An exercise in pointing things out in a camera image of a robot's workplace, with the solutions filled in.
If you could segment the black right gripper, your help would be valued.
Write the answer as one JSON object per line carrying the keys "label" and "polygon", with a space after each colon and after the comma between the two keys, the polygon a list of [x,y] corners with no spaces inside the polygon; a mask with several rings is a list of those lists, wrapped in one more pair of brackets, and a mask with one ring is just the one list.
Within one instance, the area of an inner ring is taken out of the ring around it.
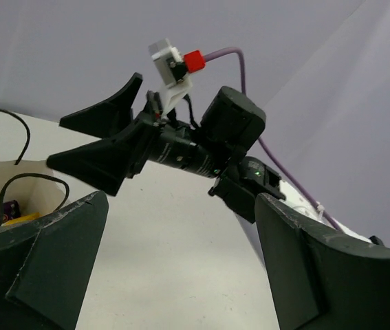
{"label": "black right gripper", "polygon": [[62,117],[60,127],[111,137],[50,155],[47,166],[110,196],[117,195],[124,179],[139,174],[147,161],[207,178],[221,175],[227,162],[221,147],[199,127],[178,120],[174,111],[169,119],[159,118],[156,92],[147,92],[143,110],[133,119],[132,105],[142,82],[142,74],[135,72],[114,95]]}

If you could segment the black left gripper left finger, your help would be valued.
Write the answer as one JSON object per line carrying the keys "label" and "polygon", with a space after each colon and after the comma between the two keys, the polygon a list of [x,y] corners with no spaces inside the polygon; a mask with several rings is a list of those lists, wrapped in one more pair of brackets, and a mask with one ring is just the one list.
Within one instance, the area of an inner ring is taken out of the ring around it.
{"label": "black left gripper left finger", "polygon": [[0,329],[75,329],[108,210],[96,191],[0,227]]}

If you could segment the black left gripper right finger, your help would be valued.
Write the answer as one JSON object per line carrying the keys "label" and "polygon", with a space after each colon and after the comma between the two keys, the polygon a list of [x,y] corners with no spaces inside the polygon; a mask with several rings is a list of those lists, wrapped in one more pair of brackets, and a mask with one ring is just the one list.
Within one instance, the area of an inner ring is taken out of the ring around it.
{"label": "black left gripper right finger", "polygon": [[281,329],[390,329],[390,248],[265,194],[255,215]]}

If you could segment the grey white paper coffee bag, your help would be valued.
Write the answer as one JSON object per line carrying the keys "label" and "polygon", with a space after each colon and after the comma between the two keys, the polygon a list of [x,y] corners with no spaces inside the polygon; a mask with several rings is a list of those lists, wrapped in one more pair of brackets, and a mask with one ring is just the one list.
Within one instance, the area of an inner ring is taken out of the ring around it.
{"label": "grey white paper coffee bag", "polygon": [[[31,139],[27,122],[11,111],[0,109],[0,113],[20,122],[26,135],[19,156],[12,161],[0,162],[0,216],[3,217],[3,204],[12,200],[18,201],[21,217],[35,212],[43,217],[60,210],[68,204],[69,184],[55,177],[45,162],[24,160]],[[20,224],[23,223],[0,227],[7,229]]]}

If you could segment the yellow purple snack packet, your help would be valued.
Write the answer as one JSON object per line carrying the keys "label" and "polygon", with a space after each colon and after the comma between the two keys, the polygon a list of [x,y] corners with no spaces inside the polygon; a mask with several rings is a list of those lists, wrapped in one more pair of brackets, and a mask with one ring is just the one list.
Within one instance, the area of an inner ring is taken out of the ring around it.
{"label": "yellow purple snack packet", "polygon": [[22,217],[19,217],[19,218],[16,218],[16,219],[11,219],[9,221],[6,221],[5,223],[2,224],[2,226],[11,226],[11,225],[15,225],[15,224],[18,224],[18,223],[26,223],[26,222],[29,222],[29,221],[36,220],[40,216],[41,216],[41,214],[39,212],[35,212],[35,213],[32,213],[32,214],[27,214],[25,216],[22,216]]}

